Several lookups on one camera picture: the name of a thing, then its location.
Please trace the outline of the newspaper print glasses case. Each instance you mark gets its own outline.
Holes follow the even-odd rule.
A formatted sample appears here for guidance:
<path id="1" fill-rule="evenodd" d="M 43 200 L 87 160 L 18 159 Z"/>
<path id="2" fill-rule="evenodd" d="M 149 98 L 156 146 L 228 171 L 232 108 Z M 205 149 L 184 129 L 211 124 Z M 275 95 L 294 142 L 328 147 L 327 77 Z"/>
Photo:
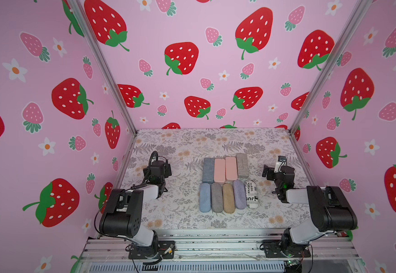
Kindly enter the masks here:
<path id="1" fill-rule="evenodd" d="M 259 207 L 258 193 L 256 183 L 252 180 L 245 182 L 246 203 L 250 209 L 257 209 Z"/>

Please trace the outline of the grey case teal lining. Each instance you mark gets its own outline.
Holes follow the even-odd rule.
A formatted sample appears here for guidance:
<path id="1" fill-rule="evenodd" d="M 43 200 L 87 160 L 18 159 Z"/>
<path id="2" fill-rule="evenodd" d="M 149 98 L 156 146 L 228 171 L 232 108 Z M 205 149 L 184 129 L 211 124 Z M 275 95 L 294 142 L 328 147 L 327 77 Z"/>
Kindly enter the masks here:
<path id="1" fill-rule="evenodd" d="M 237 153 L 236 160 L 238 177 L 248 179 L 250 175 L 248 156 L 245 153 Z"/>

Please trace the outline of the purple case brown lining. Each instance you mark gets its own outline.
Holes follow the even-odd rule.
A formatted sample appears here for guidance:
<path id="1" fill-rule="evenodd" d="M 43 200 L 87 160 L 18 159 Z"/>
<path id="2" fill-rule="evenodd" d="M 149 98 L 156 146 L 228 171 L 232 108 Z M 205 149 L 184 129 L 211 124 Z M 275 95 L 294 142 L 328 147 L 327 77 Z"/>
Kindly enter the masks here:
<path id="1" fill-rule="evenodd" d="M 247 207 L 245 183 L 241 180 L 235 180 L 233 182 L 233 193 L 236 208 L 245 209 Z"/>

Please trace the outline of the green case purple glasses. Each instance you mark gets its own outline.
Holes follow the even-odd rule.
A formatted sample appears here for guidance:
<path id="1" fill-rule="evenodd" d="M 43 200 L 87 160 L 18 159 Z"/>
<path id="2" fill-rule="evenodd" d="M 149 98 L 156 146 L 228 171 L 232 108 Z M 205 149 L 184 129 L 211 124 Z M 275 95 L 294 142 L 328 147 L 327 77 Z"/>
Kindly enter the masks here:
<path id="1" fill-rule="evenodd" d="M 215 158 L 204 158 L 202 182 L 213 184 L 215 173 Z"/>

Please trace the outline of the pink case black sunglasses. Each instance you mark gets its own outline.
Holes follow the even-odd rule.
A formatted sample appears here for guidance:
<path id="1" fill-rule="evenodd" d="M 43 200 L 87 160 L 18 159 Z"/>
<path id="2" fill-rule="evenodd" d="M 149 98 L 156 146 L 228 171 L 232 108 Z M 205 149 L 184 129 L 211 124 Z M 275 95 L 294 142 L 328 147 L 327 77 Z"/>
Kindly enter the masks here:
<path id="1" fill-rule="evenodd" d="M 228 182 L 233 182 L 238 179 L 236 157 L 225 158 L 225 177 L 226 177 L 226 181 Z"/>

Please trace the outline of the blue fabric glasses case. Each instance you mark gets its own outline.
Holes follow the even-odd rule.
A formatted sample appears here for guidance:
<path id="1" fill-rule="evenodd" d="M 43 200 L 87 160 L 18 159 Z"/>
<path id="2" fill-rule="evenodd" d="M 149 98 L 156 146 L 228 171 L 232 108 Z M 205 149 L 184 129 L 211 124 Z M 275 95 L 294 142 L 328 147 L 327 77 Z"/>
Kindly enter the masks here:
<path id="1" fill-rule="evenodd" d="M 211 209 L 211 186 L 208 183 L 201 183 L 199 192 L 199 210 L 201 213 L 208 213 Z"/>

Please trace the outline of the pink glasses case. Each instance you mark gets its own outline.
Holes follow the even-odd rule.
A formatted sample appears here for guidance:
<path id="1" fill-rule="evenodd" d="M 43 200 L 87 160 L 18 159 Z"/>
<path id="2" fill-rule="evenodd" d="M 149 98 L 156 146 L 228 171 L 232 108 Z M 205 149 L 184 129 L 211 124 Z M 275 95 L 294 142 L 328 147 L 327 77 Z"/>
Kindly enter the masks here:
<path id="1" fill-rule="evenodd" d="M 221 184 L 226 182 L 226 161 L 224 158 L 215 159 L 213 180 L 215 183 Z"/>

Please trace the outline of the tan woven glasses case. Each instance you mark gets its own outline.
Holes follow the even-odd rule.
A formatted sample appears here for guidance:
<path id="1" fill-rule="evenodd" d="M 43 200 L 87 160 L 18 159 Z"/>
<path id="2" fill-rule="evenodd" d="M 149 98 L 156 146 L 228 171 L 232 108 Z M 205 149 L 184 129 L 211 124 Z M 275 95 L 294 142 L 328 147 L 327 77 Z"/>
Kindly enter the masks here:
<path id="1" fill-rule="evenodd" d="M 236 210 L 233 186 L 229 183 L 223 185 L 223 207 L 224 212 L 232 214 Z"/>

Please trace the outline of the grey fabric glasses case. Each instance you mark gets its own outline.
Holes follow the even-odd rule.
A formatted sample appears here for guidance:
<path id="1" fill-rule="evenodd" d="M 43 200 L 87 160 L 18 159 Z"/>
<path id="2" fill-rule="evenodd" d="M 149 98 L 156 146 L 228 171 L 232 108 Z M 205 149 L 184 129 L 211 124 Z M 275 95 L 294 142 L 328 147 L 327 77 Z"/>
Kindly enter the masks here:
<path id="1" fill-rule="evenodd" d="M 213 183 L 211 185 L 211 204 L 215 213 L 221 213 L 224 210 L 223 188 L 221 184 Z"/>

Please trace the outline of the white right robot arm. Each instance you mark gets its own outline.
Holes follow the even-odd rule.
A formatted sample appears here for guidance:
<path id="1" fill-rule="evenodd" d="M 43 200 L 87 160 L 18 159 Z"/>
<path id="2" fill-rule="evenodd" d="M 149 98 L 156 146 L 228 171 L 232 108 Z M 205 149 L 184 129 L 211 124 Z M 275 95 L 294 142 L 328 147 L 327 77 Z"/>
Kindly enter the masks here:
<path id="1" fill-rule="evenodd" d="M 325 235 L 355 230 L 357 216 L 339 187 L 295 187 L 295 169 L 279 156 L 275 167 L 264 165 L 262 176 L 275 183 L 275 194 L 285 204 L 308 205 L 310 218 L 287 228 L 280 245 L 283 249 L 303 247 Z"/>

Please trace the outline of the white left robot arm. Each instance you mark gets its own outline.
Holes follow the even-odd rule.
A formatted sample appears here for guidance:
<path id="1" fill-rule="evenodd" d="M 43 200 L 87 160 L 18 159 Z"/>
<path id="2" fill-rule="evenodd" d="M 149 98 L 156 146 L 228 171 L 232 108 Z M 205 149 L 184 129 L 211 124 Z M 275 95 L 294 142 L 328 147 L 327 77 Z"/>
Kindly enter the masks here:
<path id="1" fill-rule="evenodd" d="M 154 151 L 143 172 L 141 184 L 132 185 L 127 190 L 112 190 L 107 203 L 100 209 L 102 215 L 97 232 L 103 236 L 129 240 L 138 247 L 156 248 L 157 233 L 141 224 L 143 205 L 167 192 L 165 179 L 172 175 L 172 171 L 168 160 L 165 157 L 159 159 Z"/>

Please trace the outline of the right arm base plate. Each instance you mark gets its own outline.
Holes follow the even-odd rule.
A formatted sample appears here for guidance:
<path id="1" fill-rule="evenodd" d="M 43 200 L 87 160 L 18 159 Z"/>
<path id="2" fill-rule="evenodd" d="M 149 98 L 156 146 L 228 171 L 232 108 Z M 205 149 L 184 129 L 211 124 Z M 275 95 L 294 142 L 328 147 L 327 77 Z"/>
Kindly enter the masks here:
<path id="1" fill-rule="evenodd" d="M 289 241 L 264 240 L 259 250 L 265 253 L 267 258 L 310 258 L 311 253 L 308 245 L 297 245 Z"/>

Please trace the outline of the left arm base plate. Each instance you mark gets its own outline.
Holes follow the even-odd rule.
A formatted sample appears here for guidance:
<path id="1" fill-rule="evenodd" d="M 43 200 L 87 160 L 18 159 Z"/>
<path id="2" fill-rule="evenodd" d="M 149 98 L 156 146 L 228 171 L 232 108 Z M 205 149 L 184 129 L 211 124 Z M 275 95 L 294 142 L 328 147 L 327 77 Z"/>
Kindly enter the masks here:
<path id="1" fill-rule="evenodd" d="M 129 259 L 173 259 L 175 249 L 175 241 L 159 241 L 148 247 L 131 243 L 126 247 Z"/>

